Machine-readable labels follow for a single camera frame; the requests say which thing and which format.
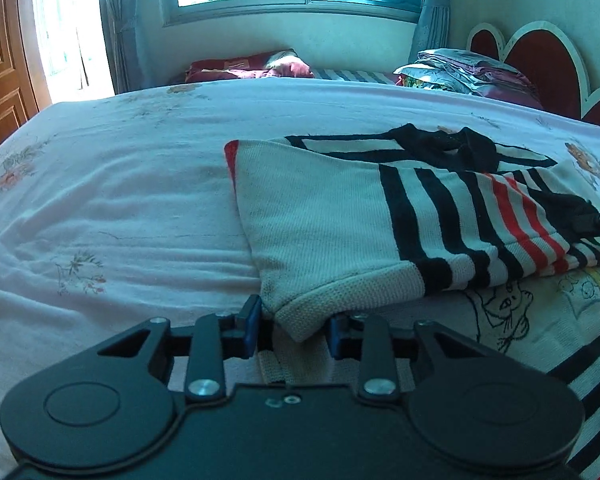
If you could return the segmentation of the striped white knit sweater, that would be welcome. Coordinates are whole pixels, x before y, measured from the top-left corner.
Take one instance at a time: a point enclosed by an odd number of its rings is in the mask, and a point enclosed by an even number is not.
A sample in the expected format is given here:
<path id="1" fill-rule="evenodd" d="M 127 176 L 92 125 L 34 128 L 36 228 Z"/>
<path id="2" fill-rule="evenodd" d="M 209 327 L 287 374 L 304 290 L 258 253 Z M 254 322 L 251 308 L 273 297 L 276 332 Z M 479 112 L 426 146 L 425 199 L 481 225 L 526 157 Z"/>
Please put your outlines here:
<path id="1" fill-rule="evenodd" d="M 332 315 L 407 308 L 573 388 L 570 456 L 600 479 L 600 198 L 572 162 L 471 129 L 234 140 L 224 148 L 265 314 L 272 379 L 306 379 Z"/>

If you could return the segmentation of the red heart-shaped headboard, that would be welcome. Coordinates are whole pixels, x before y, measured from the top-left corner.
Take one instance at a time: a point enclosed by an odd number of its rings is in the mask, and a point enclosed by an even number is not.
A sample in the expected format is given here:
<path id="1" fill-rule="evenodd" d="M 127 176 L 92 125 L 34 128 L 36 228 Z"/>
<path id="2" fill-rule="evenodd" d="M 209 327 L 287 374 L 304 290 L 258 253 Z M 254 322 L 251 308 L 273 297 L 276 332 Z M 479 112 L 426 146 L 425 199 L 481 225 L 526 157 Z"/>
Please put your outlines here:
<path id="1" fill-rule="evenodd" d="M 582 55 L 558 26 L 534 21 L 506 39 L 494 25 L 480 23 L 471 29 L 466 48 L 527 76 L 547 112 L 600 126 L 600 88 L 591 88 Z"/>

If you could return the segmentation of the white floral bed sheet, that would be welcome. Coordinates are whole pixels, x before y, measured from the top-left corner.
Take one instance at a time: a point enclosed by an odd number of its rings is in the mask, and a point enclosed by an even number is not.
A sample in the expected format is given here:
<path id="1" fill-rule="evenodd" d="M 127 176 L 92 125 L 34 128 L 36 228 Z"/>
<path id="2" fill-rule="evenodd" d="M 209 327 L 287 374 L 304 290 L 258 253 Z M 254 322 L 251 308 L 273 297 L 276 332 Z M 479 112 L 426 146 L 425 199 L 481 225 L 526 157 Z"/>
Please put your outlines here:
<path id="1" fill-rule="evenodd" d="M 472 96 L 321 80 L 155 88 L 53 105 L 0 146 L 0 404 L 140 322 L 233 311 L 260 283 L 224 146 L 471 128 L 583 170 L 600 127 Z M 14 468 L 0 429 L 0 478 Z"/>

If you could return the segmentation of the stack of folded quilts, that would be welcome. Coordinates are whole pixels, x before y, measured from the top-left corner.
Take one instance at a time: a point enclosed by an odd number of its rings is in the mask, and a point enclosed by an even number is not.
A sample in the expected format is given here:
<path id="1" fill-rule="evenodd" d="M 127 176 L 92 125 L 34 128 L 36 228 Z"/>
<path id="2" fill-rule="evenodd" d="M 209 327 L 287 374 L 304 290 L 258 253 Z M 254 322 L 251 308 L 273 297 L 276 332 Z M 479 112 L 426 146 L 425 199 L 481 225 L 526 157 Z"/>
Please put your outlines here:
<path id="1" fill-rule="evenodd" d="M 460 49 L 420 51 L 416 61 L 393 72 L 398 86 L 483 96 L 542 110 L 538 90 L 515 67 Z"/>

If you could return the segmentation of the teal right curtain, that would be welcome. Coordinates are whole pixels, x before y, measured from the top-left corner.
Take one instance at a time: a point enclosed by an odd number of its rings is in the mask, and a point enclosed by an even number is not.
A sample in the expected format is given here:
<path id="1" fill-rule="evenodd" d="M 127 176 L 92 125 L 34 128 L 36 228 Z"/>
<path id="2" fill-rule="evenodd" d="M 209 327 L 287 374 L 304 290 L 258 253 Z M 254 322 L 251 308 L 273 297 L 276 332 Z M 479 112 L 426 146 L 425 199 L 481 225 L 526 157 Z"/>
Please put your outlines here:
<path id="1" fill-rule="evenodd" d="M 451 0 L 422 0 L 408 62 L 413 63 L 420 51 L 446 48 L 450 23 Z"/>

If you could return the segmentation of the teal curtain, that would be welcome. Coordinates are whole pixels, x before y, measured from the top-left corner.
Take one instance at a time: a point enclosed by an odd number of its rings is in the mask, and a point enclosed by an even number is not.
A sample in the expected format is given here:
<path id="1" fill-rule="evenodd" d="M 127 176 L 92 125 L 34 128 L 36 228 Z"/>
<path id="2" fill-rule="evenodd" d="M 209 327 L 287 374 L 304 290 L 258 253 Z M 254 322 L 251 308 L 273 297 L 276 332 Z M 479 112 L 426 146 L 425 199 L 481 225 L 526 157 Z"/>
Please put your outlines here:
<path id="1" fill-rule="evenodd" d="M 115 94 L 143 87 L 138 56 L 138 0 L 99 0 L 112 88 Z"/>
<path id="2" fill-rule="evenodd" d="M 422 0 L 408 62 L 413 63 L 420 51 L 446 48 L 450 23 L 451 0 Z"/>

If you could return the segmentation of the striped mattress pad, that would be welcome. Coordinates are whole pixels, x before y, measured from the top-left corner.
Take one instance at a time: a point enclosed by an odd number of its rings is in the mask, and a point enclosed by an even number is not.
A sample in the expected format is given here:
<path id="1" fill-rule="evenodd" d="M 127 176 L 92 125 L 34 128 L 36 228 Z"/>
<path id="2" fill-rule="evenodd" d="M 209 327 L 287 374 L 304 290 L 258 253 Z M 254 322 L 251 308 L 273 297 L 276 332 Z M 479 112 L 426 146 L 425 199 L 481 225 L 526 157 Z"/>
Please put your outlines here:
<path id="1" fill-rule="evenodd" d="M 333 68 L 314 68 L 316 79 L 332 81 L 369 82 L 370 84 L 390 84 L 395 86 L 398 77 L 395 74 L 369 72 L 368 70 L 334 70 Z"/>

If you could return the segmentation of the dark red pillow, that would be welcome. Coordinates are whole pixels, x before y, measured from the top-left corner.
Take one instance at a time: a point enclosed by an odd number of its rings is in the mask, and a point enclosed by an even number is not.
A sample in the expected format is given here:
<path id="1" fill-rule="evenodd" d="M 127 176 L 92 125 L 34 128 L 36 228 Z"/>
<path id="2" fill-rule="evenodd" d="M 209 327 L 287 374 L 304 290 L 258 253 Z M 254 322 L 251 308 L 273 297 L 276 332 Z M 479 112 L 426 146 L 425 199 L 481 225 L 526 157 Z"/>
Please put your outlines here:
<path id="1" fill-rule="evenodd" d="M 294 50 L 264 52 L 239 58 L 193 62 L 185 74 L 186 84 L 234 79 L 313 78 L 311 67 Z"/>

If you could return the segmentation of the teal left curtain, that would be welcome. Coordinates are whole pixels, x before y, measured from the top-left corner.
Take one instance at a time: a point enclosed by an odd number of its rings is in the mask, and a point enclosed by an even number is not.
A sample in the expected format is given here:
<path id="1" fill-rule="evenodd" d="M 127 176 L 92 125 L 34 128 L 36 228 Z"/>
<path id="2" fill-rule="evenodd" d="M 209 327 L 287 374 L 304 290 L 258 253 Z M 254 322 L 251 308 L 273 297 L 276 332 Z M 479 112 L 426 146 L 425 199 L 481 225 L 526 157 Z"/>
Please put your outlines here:
<path id="1" fill-rule="evenodd" d="M 112 88 L 115 94 L 143 87 L 138 56 L 138 0 L 99 0 Z"/>

